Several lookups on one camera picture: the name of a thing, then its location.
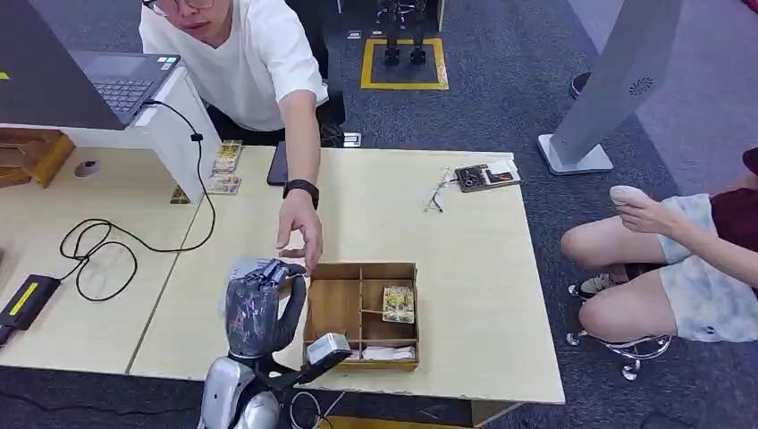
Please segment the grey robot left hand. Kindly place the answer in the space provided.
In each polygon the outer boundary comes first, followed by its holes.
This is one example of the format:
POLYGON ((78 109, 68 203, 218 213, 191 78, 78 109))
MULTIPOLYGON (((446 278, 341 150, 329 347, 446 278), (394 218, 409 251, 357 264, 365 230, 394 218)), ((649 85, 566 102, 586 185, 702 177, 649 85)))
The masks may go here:
POLYGON ((293 341, 307 297, 305 274, 303 266, 276 258, 235 260, 224 303, 231 355, 257 358, 293 341))

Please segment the person's left hand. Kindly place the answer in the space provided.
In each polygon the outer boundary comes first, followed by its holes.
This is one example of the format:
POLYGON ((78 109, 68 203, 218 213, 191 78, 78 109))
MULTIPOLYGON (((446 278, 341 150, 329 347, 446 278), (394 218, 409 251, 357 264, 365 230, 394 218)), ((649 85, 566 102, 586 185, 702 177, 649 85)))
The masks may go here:
POLYGON ((310 195, 295 189, 283 200, 279 213, 276 249, 280 257, 302 258, 308 274, 313 273, 324 251, 323 226, 310 195), (300 248, 289 248, 291 234, 300 233, 300 248))

